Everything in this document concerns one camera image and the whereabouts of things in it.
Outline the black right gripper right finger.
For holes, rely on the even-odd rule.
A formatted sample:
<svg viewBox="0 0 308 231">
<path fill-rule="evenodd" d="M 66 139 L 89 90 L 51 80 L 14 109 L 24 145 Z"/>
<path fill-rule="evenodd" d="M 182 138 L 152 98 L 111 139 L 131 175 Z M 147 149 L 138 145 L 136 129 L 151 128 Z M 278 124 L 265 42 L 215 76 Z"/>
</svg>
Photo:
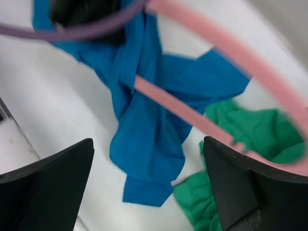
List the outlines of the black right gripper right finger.
<svg viewBox="0 0 308 231">
<path fill-rule="evenodd" d="M 206 169 L 224 231 L 306 231 L 308 179 L 204 138 Z"/>
</svg>

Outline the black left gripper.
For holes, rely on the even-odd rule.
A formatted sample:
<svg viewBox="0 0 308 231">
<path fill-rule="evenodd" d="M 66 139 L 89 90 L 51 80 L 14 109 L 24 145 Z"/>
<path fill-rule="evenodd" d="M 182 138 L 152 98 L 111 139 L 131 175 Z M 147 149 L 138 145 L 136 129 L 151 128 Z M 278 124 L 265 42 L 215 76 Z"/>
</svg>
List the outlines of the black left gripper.
<svg viewBox="0 0 308 231">
<path fill-rule="evenodd" d="M 54 28 L 64 29 L 98 21 L 120 9 L 119 0 L 51 0 L 49 19 Z"/>
</svg>

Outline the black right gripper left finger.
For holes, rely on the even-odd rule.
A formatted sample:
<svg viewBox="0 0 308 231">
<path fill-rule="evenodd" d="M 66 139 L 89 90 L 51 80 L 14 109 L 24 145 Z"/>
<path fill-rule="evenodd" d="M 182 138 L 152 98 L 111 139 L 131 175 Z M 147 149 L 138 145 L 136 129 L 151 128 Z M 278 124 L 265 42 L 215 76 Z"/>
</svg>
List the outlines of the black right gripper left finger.
<svg viewBox="0 0 308 231">
<path fill-rule="evenodd" d="M 72 231 L 94 156 L 84 139 L 0 176 L 2 231 Z"/>
</svg>

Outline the green tank top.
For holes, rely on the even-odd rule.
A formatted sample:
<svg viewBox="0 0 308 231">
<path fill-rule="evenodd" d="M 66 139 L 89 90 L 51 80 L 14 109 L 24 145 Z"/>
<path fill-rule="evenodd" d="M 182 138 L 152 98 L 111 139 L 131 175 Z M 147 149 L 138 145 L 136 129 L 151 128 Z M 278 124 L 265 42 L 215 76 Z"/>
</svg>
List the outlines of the green tank top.
<svg viewBox="0 0 308 231">
<path fill-rule="evenodd" d="M 286 115 L 278 109 L 248 110 L 233 100 L 209 105 L 205 115 L 245 144 L 274 163 L 287 164 L 302 156 L 303 139 Z M 220 231 L 215 199 L 206 170 L 174 186 L 173 195 L 196 231 Z"/>
</svg>

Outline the blue t shirt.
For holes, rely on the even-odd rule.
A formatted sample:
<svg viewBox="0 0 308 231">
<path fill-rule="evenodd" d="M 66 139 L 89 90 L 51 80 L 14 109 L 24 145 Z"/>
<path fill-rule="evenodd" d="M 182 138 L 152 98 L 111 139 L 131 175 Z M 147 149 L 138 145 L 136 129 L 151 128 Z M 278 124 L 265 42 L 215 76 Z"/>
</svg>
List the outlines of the blue t shirt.
<svg viewBox="0 0 308 231">
<path fill-rule="evenodd" d="M 119 122 L 110 159 L 127 174 L 123 201 L 160 207 L 184 166 L 181 146 L 192 127 L 135 91 L 135 76 L 199 113 L 211 103 L 241 94 L 249 79 L 214 49 L 195 60 L 164 54 L 152 15 L 137 14 L 125 33 L 127 41 L 119 47 L 95 42 L 56 42 L 55 46 L 92 68 L 110 89 Z"/>
</svg>

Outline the pink hanger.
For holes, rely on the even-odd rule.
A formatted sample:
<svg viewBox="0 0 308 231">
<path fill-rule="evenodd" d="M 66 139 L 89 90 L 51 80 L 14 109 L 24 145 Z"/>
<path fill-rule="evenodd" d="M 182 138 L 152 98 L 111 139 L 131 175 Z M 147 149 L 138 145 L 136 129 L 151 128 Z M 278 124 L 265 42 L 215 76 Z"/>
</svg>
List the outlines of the pink hanger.
<svg viewBox="0 0 308 231">
<path fill-rule="evenodd" d="M 305 141 L 308 139 L 308 112 L 305 100 L 252 49 L 242 44 L 237 38 L 210 21 L 210 19 L 174 0 L 153 0 L 148 4 L 147 9 L 177 21 L 203 39 L 208 40 L 240 68 L 255 77 L 284 107 L 302 138 Z M 136 76 L 134 87 L 206 135 L 238 152 L 244 151 L 242 143 L 232 144 L 233 136 L 163 89 L 140 76 Z"/>
</svg>

